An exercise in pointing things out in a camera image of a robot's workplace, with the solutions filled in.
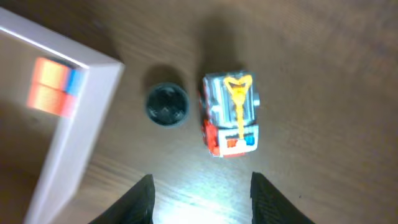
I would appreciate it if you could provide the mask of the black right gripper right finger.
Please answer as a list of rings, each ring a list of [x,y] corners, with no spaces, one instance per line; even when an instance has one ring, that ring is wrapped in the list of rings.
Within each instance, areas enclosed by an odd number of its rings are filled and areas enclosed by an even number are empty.
[[[259,172],[252,173],[250,198],[252,224],[314,224]]]

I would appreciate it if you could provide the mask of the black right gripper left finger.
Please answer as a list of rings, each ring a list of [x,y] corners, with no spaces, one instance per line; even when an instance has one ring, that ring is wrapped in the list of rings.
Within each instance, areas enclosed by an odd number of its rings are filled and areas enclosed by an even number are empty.
[[[154,205],[154,179],[147,174],[89,224],[153,224]]]

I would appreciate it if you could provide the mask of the small black round container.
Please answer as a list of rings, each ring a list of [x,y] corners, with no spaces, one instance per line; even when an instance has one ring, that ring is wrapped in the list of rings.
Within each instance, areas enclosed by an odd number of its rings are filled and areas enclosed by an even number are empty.
[[[164,128],[174,128],[187,120],[189,106],[187,92],[177,84],[165,82],[150,89],[145,112],[155,124]]]

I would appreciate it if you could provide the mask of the red grey toy fire truck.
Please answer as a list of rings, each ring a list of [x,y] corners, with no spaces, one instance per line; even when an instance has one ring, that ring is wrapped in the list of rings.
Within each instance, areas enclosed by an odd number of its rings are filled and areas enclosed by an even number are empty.
[[[203,141],[212,156],[243,156],[258,148],[260,99],[255,74],[244,70],[208,73],[199,96]]]

